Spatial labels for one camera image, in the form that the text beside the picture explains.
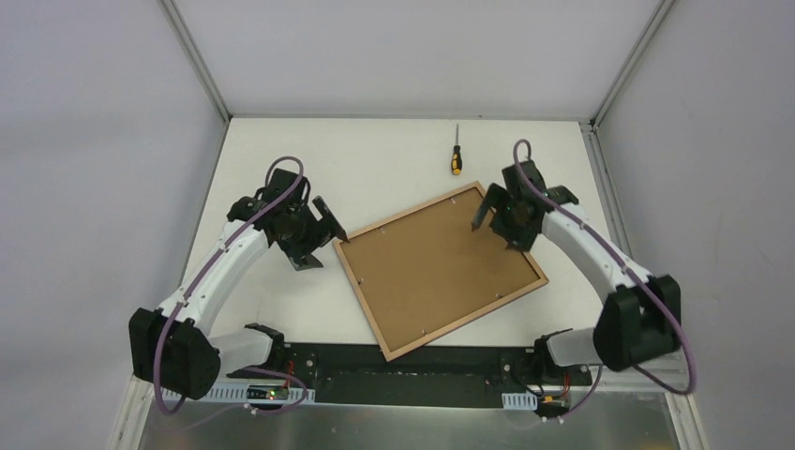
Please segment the yellow black screwdriver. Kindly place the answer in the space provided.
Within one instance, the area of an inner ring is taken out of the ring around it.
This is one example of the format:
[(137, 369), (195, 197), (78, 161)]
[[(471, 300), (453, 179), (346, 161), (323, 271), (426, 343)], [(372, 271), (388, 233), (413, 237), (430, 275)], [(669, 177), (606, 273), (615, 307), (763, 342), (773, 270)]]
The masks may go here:
[(451, 158), (451, 173), (459, 175), (462, 171), (461, 147), (459, 144), (459, 124), (456, 124), (453, 153)]

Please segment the wooden picture frame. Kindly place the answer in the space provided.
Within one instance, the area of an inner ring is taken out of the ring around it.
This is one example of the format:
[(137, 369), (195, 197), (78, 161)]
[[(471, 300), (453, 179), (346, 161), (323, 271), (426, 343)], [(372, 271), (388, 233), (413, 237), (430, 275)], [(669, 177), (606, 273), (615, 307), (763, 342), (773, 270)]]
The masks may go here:
[(386, 361), (548, 285), (532, 255), (472, 229), (485, 196), (473, 182), (335, 242)]

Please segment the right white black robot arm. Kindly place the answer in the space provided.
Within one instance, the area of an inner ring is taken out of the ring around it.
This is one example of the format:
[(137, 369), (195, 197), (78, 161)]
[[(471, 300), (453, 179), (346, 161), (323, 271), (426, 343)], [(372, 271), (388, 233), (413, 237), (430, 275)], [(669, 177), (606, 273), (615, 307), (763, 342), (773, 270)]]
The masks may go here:
[(654, 276), (598, 232), (578, 198), (564, 186), (547, 187), (533, 161), (502, 170), (472, 219), (511, 250), (528, 252), (538, 236), (555, 244), (591, 283), (602, 303), (591, 328), (556, 332), (532, 359), (533, 375), (554, 384), (578, 364), (622, 371), (682, 346), (681, 290), (670, 276)]

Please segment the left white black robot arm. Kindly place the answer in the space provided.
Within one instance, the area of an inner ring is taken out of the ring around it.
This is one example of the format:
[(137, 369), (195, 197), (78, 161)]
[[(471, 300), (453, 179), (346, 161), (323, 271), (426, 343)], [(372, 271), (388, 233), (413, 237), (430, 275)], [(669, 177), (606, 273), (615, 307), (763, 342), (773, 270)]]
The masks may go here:
[(133, 374), (190, 399), (203, 398), (220, 376), (252, 367), (275, 379), (285, 369), (284, 336), (265, 325), (211, 337), (233, 289), (252, 264), (277, 247), (295, 271), (322, 267), (317, 248), (347, 234), (302, 172), (272, 167), (252, 196), (234, 202), (221, 235), (192, 278), (154, 309), (128, 322)]

